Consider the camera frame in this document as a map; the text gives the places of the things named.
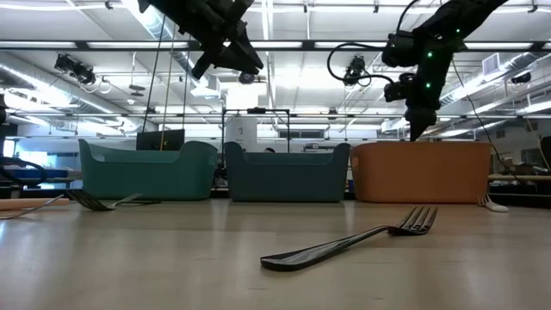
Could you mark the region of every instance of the wooden table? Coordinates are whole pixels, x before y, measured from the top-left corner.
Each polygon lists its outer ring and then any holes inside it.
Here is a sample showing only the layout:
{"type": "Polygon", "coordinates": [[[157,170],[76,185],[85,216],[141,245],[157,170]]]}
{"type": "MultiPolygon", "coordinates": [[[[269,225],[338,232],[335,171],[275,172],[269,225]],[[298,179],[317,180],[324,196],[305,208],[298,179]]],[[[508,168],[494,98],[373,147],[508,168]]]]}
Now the wooden table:
{"type": "Polygon", "coordinates": [[[212,200],[0,222],[0,309],[548,309],[551,213],[441,206],[430,234],[310,269],[258,259],[393,224],[410,206],[212,200]]]}

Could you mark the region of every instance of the orange bin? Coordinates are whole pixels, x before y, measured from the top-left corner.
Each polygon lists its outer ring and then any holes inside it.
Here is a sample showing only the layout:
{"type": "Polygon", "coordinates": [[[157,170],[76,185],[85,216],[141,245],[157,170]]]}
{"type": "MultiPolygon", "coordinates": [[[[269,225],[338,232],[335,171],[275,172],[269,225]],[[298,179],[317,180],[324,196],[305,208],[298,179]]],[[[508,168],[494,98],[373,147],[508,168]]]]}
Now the orange bin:
{"type": "Polygon", "coordinates": [[[486,193],[491,145],[482,142],[380,142],[352,149],[361,202],[476,203],[486,193]]]}

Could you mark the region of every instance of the mounted camera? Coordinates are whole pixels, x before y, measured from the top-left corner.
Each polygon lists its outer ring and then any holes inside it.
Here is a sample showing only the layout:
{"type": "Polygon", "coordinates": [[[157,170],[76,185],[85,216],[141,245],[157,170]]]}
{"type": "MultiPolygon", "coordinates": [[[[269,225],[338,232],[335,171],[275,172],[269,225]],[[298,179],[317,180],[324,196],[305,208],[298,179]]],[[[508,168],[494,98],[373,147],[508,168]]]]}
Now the mounted camera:
{"type": "Polygon", "coordinates": [[[344,74],[345,80],[343,81],[345,86],[354,86],[358,84],[362,73],[365,71],[365,60],[363,56],[354,56],[350,65],[346,68],[346,73],[344,74]]]}
{"type": "Polygon", "coordinates": [[[80,84],[93,85],[96,82],[94,68],[72,59],[70,55],[58,55],[54,68],[62,73],[69,73],[80,84]]]}

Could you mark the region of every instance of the teal bin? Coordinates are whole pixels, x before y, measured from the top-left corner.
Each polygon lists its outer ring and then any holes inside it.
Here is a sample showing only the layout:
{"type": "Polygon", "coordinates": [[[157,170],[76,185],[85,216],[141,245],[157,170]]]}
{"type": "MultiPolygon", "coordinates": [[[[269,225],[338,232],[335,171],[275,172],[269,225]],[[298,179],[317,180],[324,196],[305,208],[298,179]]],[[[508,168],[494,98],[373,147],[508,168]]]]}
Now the teal bin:
{"type": "Polygon", "coordinates": [[[210,196],[218,151],[191,141],[179,152],[123,151],[81,139],[84,191],[98,199],[198,201],[210,196]]]}
{"type": "Polygon", "coordinates": [[[344,198],[350,145],[333,154],[243,152],[225,144],[230,197],[236,202],[339,202],[344,198]]]}

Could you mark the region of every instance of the fork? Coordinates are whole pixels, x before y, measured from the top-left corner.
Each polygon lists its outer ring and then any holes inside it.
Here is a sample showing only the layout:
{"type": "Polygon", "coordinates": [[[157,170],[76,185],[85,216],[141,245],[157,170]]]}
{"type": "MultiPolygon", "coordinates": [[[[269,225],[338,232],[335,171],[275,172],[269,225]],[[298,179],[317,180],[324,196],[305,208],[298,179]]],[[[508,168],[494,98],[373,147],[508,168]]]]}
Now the fork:
{"type": "Polygon", "coordinates": [[[140,206],[161,203],[160,201],[137,201],[136,202],[133,200],[140,197],[141,194],[132,194],[128,197],[125,197],[115,203],[112,203],[106,206],[102,204],[93,195],[90,195],[83,190],[67,190],[67,195],[69,195],[74,201],[78,202],[81,206],[93,211],[113,211],[123,203],[137,203],[140,206]]]}
{"type": "Polygon", "coordinates": [[[505,206],[502,206],[502,205],[499,205],[499,204],[493,202],[492,199],[490,199],[490,196],[488,194],[483,195],[483,196],[479,196],[479,206],[486,207],[486,208],[492,210],[493,212],[500,212],[500,213],[508,213],[509,212],[508,207],[505,207],[505,206]]]}
{"type": "Polygon", "coordinates": [[[273,271],[296,271],[305,269],[329,257],[340,254],[345,249],[378,233],[387,231],[393,236],[420,236],[429,232],[436,219],[438,208],[413,208],[396,226],[378,226],[354,236],[335,240],[306,249],[291,251],[260,258],[260,264],[273,271]]]}

